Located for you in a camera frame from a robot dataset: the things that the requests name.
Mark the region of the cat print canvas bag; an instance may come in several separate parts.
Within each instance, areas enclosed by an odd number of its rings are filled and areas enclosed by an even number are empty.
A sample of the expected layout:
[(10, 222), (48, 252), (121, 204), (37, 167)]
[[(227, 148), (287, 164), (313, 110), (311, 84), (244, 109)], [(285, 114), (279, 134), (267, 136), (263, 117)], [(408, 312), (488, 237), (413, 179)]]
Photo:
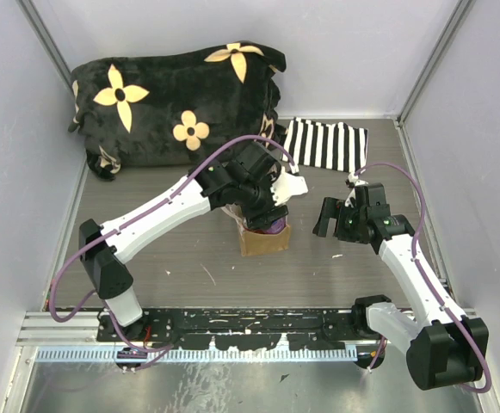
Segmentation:
[(234, 219), (238, 230), (238, 241), (242, 256), (262, 256), (273, 254), (289, 247), (291, 227), (286, 227), (279, 234), (267, 234), (265, 231), (252, 231), (245, 226), (241, 208), (236, 205), (223, 206), (222, 211)]

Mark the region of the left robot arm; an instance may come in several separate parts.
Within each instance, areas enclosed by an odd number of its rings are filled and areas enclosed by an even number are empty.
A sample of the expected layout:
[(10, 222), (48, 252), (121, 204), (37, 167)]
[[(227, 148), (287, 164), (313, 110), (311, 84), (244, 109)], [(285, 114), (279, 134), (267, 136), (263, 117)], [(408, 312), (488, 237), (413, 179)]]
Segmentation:
[(223, 145), (174, 186), (123, 216), (80, 227), (78, 257), (116, 331), (136, 341), (146, 331), (144, 311), (127, 269), (142, 249), (185, 222), (230, 204), (253, 230), (287, 216), (287, 202), (306, 191), (291, 156), (279, 162), (256, 140)]

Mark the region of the purple soda can front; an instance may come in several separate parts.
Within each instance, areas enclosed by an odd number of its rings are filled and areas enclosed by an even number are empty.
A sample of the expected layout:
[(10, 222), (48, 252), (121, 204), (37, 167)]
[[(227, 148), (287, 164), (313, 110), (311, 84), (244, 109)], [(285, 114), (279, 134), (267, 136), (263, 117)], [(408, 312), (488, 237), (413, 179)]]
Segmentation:
[(281, 218), (273, 222), (273, 224), (265, 231), (267, 234), (279, 234), (286, 227), (286, 219)]

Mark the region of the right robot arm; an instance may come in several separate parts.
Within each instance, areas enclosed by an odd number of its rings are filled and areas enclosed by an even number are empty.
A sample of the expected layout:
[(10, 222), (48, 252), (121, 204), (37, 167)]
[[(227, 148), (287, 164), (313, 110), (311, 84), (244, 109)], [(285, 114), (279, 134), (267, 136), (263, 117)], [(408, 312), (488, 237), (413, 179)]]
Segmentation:
[(415, 231), (403, 215), (394, 215), (384, 187), (355, 186), (347, 200), (323, 200), (314, 235), (325, 237), (333, 223), (339, 241), (367, 244), (394, 274), (412, 314), (407, 316), (384, 295), (358, 298), (351, 326), (363, 339), (380, 335), (405, 357), (421, 390), (465, 385), (487, 377), (485, 322), (459, 307), (423, 257)]

